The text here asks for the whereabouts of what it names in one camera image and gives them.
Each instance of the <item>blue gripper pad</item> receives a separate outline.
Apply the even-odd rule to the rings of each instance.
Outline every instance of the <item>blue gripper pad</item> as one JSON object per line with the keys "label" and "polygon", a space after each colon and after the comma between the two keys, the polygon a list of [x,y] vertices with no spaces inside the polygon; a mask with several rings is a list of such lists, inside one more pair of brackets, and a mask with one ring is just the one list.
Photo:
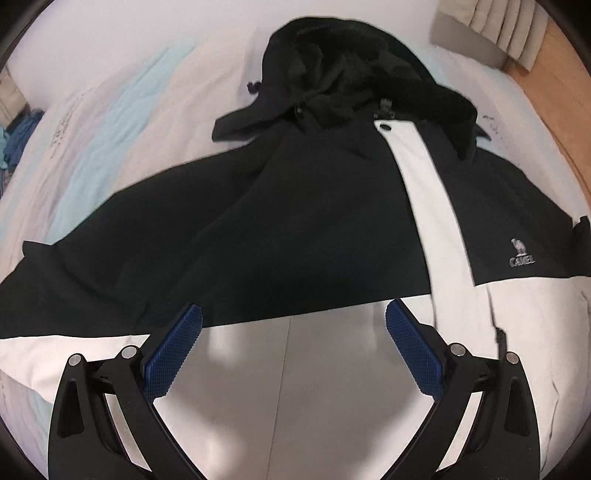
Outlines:
{"label": "blue gripper pad", "polygon": [[419,332],[417,319],[398,302],[391,301],[386,309],[386,328],[419,390],[439,400],[443,396],[443,365]]}
{"label": "blue gripper pad", "polygon": [[179,318],[144,369],[144,397],[152,403],[168,393],[203,326],[201,309],[191,305]]}

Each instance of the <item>bolt head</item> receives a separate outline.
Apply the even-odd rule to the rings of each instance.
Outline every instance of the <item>bolt head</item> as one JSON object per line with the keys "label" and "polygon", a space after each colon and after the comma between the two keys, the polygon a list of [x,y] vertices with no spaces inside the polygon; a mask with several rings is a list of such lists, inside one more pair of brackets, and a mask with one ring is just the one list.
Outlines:
{"label": "bolt head", "polygon": [[519,363],[519,356],[516,353],[507,352],[506,358],[510,364],[516,365]]}
{"label": "bolt head", "polygon": [[76,365],[78,365],[80,363],[80,361],[82,361],[82,356],[79,353],[75,353],[74,355],[72,355],[69,359],[68,359],[68,363],[75,367]]}
{"label": "bolt head", "polygon": [[123,358],[132,358],[138,352],[138,348],[134,345],[128,345],[121,350],[121,356]]}
{"label": "bolt head", "polygon": [[463,346],[461,343],[454,343],[454,344],[452,344],[452,346],[449,349],[451,350],[451,352],[455,356],[464,356],[464,355],[466,355],[466,347]]}

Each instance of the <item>printed logo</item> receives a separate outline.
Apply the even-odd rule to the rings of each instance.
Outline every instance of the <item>printed logo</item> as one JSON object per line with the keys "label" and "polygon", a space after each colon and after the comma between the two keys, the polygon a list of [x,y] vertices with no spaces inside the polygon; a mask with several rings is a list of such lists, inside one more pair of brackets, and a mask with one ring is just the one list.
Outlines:
{"label": "printed logo", "polygon": [[509,259],[509,265],[512,267],[520,267],[521,265],[530,265],[535,263],[534,256],[528,255],[525,250],[525,244],[516,238],[511,239],[511,243],[517,250],[517,256]]}

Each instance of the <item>jacket hood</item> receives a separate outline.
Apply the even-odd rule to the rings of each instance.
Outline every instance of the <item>jacket hood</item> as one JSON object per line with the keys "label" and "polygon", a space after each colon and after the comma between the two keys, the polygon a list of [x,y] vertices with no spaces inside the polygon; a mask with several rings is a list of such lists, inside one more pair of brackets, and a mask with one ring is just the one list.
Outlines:
{"label": "jacket hood", "polygon": [[475,149],[475,107],[438,85],[402,42],[363,22],[292,20],[271,36],[257,88],[251,105],[216,121],[213,140],[249,137],[304,110],[330,128],[387,99],[397,118],[439,124],[460,158]]}

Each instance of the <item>bed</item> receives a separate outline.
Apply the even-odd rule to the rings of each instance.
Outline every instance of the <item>bed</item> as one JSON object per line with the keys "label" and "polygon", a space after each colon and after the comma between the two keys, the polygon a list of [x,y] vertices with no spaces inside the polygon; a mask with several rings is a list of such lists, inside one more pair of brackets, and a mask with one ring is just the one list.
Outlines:
{"label": "bed", "polygon": [[[377,15],[367,20],[376,21]],[[396,34],[396,25],[389,30]],[[65,83],[49,82],[45,92],[31,90],[30,97],[47,112],[0,201],[0,280],[22,258],[23,240],[53,243],[117,190],[239,145],[213,143],[210,133],[218,116],[252,100],[245,85],[260,78],[271,31],[267,25],[216,28],[199,38],[151,45],[146,58],[119,58],[120,64],[111,66],[108,74],[83,72]],[[479,140],[481,148],[517,165],[573,218],[590,215],[569,163],[511,78],[406,33],[398,36],[437,81],[478,107],[478,124],[491,137]],[[19,65],[26,71],[20,62],[26,61],[17,56],[12,64],[18,82]],[[25,95],[30,81],[20,82]],[[421,310],[423,303],[410,300],[409,305],[421,321],[432,317],[432,312]],[[334,472],[339,478],[381,476],[416,431],[430,399],[413,386],[401,360],[385,353],[374,335],[375,322],[381,320],[360,324],[356,308],[206,332],[200,340],[205,346],[193,350],[169,395],[155,405],[208,478],[331,478]],[[330,335],[335,325],[336,338]],[[139,345],[144,339],[122,339],[121,346]],[[0,415],[26,456],[47,475],[55,376],[65,359],[36,356],[41,354],[34,345],[23,355],[29,364],[45,366],[0,371]],[[396,381],[384,384],[381,375],[388,362],[399,370]],[[324,366],[316,370],[319,363]],[[358,380],[348,384],[352,371]],[[385,405],[379,398],[391,401]],[[548,439],[544,473],[573,442],[591,410],[588,400],[583,411],[573,413],[570,430],[555,436],[551,447]],[[125,432],[116,403],[111,407]],[[240,414],[244,409],[248,414]],[[356,409],[369,414],[342,421]],[[322,431],[314,428],[319,419],[326,426]],[[278,422],[283,429],[277,428]],[[465,430],[464,425],[445,462],[459,453]],[[130,457],[142,464],[131,435],[123,437]]]}

